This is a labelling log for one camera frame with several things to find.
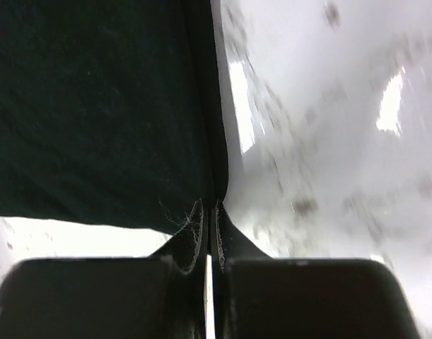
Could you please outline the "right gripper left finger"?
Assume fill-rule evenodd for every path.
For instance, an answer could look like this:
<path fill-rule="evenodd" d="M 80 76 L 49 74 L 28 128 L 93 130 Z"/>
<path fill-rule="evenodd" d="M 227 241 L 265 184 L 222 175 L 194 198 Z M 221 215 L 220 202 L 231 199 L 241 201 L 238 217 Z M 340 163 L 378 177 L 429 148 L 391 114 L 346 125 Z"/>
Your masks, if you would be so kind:
<path fill-rule="evenodd" d="M 204 338 L 206 213 L 143 258 L 44 258 L 0 287 L 0 338 Z"/>

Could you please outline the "black t shirt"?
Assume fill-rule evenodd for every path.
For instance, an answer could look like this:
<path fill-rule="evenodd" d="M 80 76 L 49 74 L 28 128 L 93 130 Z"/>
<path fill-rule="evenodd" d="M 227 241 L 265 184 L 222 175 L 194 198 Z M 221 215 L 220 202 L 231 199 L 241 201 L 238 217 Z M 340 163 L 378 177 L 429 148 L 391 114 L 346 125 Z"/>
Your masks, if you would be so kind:
<path fill-rule="evenodd" d="M 227 185 L 209 1 L 0 1 L 0 216 L 172 234 Z"/>

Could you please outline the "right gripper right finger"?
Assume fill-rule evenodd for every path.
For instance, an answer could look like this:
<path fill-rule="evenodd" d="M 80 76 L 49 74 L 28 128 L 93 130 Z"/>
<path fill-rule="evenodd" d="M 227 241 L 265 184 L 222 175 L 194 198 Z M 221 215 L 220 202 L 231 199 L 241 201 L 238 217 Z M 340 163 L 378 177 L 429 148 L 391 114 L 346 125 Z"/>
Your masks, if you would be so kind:
<path fill-rule="evenodd" d="M 402 289 L 377 261 L 266 255 L 211 211 L 217 338 L 418 338 Z"/>

